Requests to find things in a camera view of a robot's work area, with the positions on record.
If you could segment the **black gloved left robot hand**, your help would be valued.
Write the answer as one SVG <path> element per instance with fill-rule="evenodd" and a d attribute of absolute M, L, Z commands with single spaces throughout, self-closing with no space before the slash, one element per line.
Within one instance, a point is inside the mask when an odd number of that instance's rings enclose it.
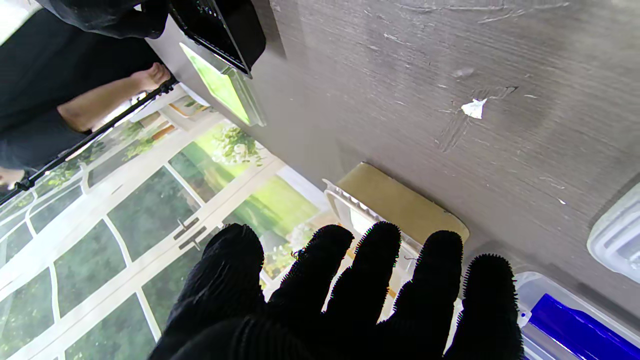
<path fill-rule="evenodd" d="M 523 360 L 514 273 L 495 254 L 462 275 L 463 242 L 448 230 L 423 244 L 393 314 L 380 315 L 402 234 L 375 223 L 352 264 L 354 235 L 317 230 L 269 300 L 259 285 L 265 253 L 245 224 L 227 225 L 186 278 L 150 360 Z"/>

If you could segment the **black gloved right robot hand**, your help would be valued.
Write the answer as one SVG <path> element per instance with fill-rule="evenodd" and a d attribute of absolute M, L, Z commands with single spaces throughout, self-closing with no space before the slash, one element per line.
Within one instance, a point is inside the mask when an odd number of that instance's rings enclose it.
<path fill-rule="evenodd" d="M 38 0 L 37 3 L 69 25 L 117 39 L 157 39 L 169 16 L 168 0 Z"/>

